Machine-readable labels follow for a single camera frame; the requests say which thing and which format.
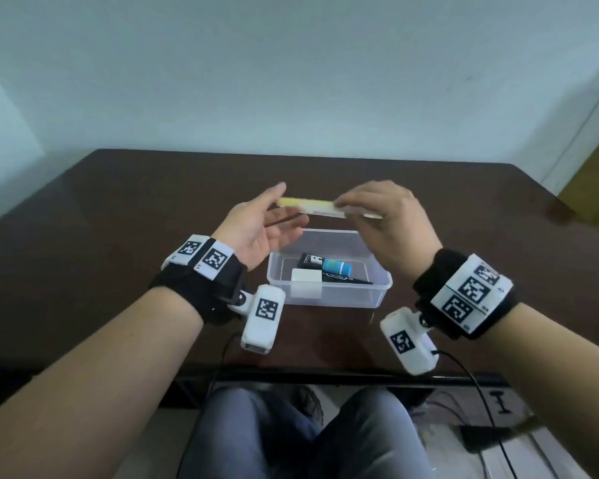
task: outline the thigh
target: thigh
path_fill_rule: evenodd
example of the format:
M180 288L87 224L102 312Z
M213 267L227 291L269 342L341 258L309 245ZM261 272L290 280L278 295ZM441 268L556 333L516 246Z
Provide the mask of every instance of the thigh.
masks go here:
M273 394L220 388L200 411L178 478L289 476L316 435L307 418Z
M407 410L388 390L353 395L313 444L311 478L433 479Z

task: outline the plastic container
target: plastic container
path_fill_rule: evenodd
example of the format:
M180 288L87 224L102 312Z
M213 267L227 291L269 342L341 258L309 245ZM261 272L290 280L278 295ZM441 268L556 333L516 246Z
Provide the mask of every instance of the plastic container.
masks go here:
M373 284L291 282L303 252L352 265L351 277ZM266 277L286 293L285 305L376 308L393 285L390 272L376 261L356 231L304 229L304 234L268 259Z

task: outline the table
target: table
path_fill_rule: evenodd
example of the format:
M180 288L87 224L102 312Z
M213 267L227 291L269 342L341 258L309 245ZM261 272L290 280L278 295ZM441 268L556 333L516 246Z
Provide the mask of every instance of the table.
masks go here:
M102 149L0 218L0 370L37 372L139 297L162 260L191 233L210 234L229 209L286 181L289 196L333 200L371 179L392 179L420 199L448 247L475 252L510 276L522 299L599 345L599 232L507 164L393 161ZM351 229L311 217L313 228ZM465 383L440 359L410 377L379 330L415 302L394 284L375 310L285 306L275 346L229 350L224 378L301 383ZM266 261L247 286L266 282ZM179 376L218 365L243 323L205 326ZM503 379L479 349L436 331L485 385Z

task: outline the person's left hand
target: person's left hand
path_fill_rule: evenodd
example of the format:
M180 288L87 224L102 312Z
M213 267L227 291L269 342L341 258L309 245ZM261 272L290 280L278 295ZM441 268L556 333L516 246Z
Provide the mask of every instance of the person's left hand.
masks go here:
M268 209L285 191L286 183L279 183L253 200L235 205L211 235L231 247L249 271L260 265L271 252L300 238L308 224L308 215L301 214L275 225L275 222L300 212L297 207Z

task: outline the forearm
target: forearm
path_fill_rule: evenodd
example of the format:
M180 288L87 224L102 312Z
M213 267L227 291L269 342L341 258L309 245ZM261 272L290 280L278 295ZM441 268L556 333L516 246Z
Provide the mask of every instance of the forearm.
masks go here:
M0 407L0 478L111 476L202 328L152 289Z
M476 343L576 461L599 478L599 347L523 304Z

